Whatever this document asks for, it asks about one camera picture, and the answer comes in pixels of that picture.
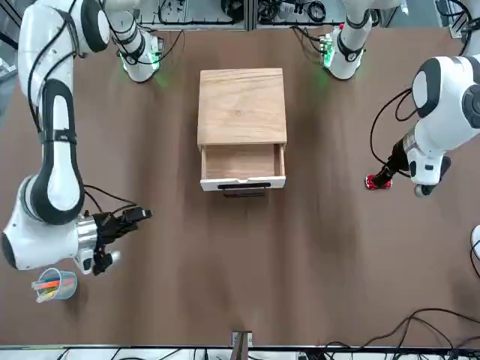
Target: plywood top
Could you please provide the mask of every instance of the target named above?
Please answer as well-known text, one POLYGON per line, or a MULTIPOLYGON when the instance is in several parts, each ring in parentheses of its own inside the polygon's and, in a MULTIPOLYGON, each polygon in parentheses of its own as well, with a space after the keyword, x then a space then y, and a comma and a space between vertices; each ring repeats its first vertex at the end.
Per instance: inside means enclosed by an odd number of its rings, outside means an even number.
POLYGON ((199 145, 286 142, 282 69, 200 72, 199 145))

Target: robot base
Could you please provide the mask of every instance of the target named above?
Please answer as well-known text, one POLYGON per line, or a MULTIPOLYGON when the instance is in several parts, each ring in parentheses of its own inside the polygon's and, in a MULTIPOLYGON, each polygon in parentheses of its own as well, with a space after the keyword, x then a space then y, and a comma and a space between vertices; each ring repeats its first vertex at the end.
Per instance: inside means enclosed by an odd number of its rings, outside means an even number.
POLYGON ((477 225, 473 228, 470 241, 472 242, 472 248, 475 257, 480 259, 480 225, 477 225))
POLYGON ((127 71, 128 76, 135 83, 144 83, 145 81, 150 80, 153 75, 160 69, 161 56, 163 50, 163 41, 154 35, 149 34, 148 32, 143 32, 142 36, 145 38, 145 50, 140 56, 140 61, 145 64, 131 64, 125 60, 120 53, 120 59, 123 63, 123 68, 127 71))
POLYGON ((324 36, 321 44, 324 44, 325 55, 321 55, 323 67, 336 79, 348 80, 355 74, 362 63, 364 50, 354 61, 347 61, 345 55, 338 49, 337 41, 341 36, 341 29, 336 28, 328 37, 324 36))

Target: drawer handle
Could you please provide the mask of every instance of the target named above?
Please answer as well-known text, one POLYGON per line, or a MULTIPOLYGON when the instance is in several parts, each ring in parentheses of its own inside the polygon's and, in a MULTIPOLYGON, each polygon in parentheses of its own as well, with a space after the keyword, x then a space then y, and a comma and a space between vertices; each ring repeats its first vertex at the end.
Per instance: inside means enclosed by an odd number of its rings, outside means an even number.
POLYGON ((219 190, 232 190, 232 189, 258 189, 258 188, 270 188, 272 186, 269 182, 254 182, 252 184, 220 184, 219 190))

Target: red object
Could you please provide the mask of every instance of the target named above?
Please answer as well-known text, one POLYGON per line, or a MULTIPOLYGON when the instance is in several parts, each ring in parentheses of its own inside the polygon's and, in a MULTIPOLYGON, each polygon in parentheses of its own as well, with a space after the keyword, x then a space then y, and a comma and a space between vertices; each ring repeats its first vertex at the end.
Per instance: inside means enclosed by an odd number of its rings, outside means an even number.
POLYGON ((392 187, 392 180, 390 180, 389 182, 387 182, 385 185, 383 185, 382 187, 377 187, 374 182, 372 181, 372 179, 375 177, 375 175, 367 175, 367 177, 365 178, 365 187, 368 189, 368 190, 388 190, 389 188, 392 187))

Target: metal bracket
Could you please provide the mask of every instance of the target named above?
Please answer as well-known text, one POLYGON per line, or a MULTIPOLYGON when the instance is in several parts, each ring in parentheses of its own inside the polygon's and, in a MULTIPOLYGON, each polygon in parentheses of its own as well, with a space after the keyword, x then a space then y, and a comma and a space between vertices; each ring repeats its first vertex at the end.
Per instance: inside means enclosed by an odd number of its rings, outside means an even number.
POLYGON ((230 360, 248 360, 248 348, 253 345, 251 331, 232 332, 233 351, 230 360))

